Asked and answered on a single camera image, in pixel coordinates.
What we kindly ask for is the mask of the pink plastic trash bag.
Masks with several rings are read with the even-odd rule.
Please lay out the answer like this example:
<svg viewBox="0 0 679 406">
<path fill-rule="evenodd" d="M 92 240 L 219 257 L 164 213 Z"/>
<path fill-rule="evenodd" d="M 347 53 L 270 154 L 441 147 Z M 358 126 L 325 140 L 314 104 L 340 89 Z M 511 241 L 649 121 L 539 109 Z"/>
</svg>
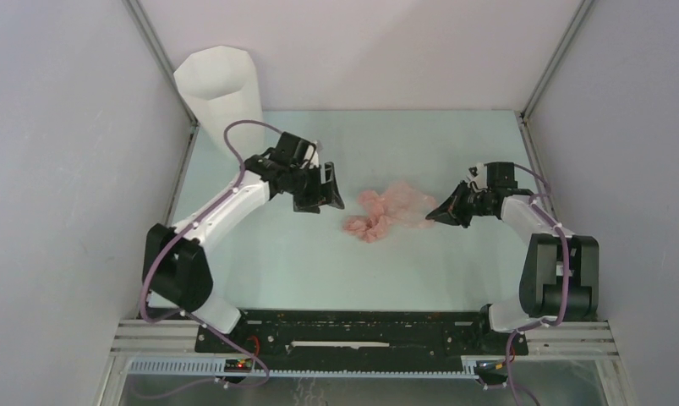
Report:
<svg viewBox="0 0 679 406">
<path fill-rule="evenodd" d="M 425 216 L 438 207 L 436 198 L 403 181 L 390 184 L 381 193 L 364 190 L 356 201 L 364 214 L 346 217 L 342 230 L 368 244 L 386 238 L 393 226 L 432 227 L 434 221 Z"/>
</svg>

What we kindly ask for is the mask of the white trash bin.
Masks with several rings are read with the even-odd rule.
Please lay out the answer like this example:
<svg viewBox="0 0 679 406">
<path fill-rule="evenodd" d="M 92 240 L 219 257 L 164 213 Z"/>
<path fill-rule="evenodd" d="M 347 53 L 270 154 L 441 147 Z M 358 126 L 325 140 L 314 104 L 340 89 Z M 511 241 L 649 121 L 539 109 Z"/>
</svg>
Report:
<svg viewBox="0 0 679 406">
<path fill-rule="evenodd" d="M 219 151 L 234 158 L 235 149 L 243 159 L 263 151 L 265 131 L 257 125 L 240 124 L 230 131 L 231 145 L 224 140 L 229 124 L 263 120 L 258 74 L 248 52 L 226 46 L 194 52 L 173 77 L 179 95 Z"/>
</svg>

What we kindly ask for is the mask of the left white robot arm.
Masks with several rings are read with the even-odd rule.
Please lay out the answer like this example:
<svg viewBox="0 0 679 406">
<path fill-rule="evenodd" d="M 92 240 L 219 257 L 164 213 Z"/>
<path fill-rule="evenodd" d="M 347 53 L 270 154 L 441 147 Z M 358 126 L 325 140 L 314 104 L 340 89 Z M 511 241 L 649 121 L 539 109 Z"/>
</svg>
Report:
<svg viewBox="0 0 679 406">
<path fill-rule="evenodd" d="M 293 210 L 320 213 L 343 209 L 333 162 L 320 162 L 319 146 L 283 132 L 277 144 L 241 161 L 231 183 L 198 211 L 172 226 L 153 226 L 145 242 L 143 288 L 216 329 L 215 340 L 228 352 L 248 341 L 240 310 L 215 285 L 208 254 L 251 212 L 274 197 L 289 194 Z"/>
</svg>

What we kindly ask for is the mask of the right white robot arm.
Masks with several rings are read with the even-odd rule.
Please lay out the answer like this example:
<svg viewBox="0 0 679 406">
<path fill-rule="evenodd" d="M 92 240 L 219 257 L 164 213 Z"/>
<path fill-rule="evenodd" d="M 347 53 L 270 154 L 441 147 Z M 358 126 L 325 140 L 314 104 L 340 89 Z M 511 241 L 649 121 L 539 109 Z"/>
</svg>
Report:
<svg viewBox="0 0 679 406">
<path fill-rule="evenodd" d="M 494 217 L 526 244 L 517 294 L 487 308 L 488 321 L 472 331 L 476 349 L 493 354 L 506 332 L 585 321 L 597 314 L 600 246 L 578 235 L 539 205 L 540 193 L 519 187 L 513 162 L 479 163 L 426 220 L 468 228 L 476 217 Z"/>
</svg>

